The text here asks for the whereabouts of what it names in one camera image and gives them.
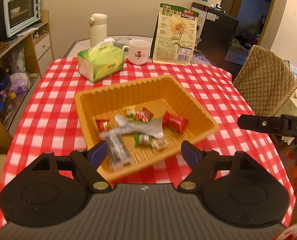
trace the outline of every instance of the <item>sunflower seed bag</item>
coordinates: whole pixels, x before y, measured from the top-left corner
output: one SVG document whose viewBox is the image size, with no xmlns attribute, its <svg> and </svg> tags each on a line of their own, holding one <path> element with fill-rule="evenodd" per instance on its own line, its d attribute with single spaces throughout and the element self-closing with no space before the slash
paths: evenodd
<svg viewBox="0 0 297 240">
<path fill-rule="evenodd" d="M 198 16 L 195 11 L 161 3 L 150 54 L 154 63 L 190 63 Z"/>
</svg>

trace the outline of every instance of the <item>white mug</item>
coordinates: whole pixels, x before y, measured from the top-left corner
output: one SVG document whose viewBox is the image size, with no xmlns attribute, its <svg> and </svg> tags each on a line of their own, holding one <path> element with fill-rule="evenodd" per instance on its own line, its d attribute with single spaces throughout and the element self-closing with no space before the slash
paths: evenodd
<svg viewBox="0 0 297 240">
<path fill-rule="evenodd" d="M 150 43 L 143 40 L 131 40 L 129 46 L 123 46 L 122 50 L 128 48 L 127 57 L 129 62 L 135 65 L 142 65 L 147 62 Z"/>
</svg>

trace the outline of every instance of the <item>tablecloth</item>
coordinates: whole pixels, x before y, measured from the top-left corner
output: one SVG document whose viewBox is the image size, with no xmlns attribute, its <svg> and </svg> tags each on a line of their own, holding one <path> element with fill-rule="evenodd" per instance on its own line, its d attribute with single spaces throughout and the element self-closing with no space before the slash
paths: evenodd
<svg viewBox="0 0 297 240">
<path fill-rule="evenodd" d="M 75 149 L 86 147 L 73 102 L 76 92 L 159 75 L 174 76 L 218 122 L 220 130 L 197 143 L 199 149 L 211 148 L 222 155 L 245 151 L 286 187 L 290 194 L 290 206 L 283 223 L 287 226 L 295 197 L 273 143 L 266 134 L 239 129 L 236 123 L 238 117 L 254 113 L 233 86 L 230 73 L 200 64 L 163 65 L 148 62 L 138 66 L 125 62 L 120 72 L 93 84 L 79 74 L 76 58 L 55 60 L 34 92 L 14 135 L 0 190 L 42 152 L 52 150 L 55 155 L 68 155 Z M 171 182 L 177 186 L 189 173 L 190 168 L 177 154 L 119 182 Z M 221 171 L 218 175 L 226 174 L 228 171 Z M 0 210 L 0 227 L 4 223 Z"/>
</svg>

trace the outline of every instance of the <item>bottle cap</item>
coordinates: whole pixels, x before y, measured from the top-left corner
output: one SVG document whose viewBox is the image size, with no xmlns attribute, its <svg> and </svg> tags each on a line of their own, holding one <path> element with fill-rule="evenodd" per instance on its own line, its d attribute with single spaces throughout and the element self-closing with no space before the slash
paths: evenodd
<svg viewBox="0 0 297 240">
<path fill-rule="evenodd" d="M 14 92 L 11 92 L 9 94 L 10 99 L 14 99 L 16 97 L 16 94 Z"/>
<path fill-rule="evenodd" d="M 107 15 L 102 13 L 94 13 L 89 19 L 90 26 L 106 24 Z"/>
</svg>

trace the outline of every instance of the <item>white thermos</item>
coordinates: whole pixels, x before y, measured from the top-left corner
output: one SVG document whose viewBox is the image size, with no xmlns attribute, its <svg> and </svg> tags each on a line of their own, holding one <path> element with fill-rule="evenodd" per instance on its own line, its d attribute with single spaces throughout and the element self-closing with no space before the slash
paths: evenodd
<svg viewBox="0 0 297 240">
<path fill-rule="evenodd" d="M 107 27 L 106 19 L 107 15 L 102 13 L 95 13 L 89 19 L 90 24 L 90 42 L 91 48 L 95 47 L 100 42 L 106 39 Z"/>
</svg>

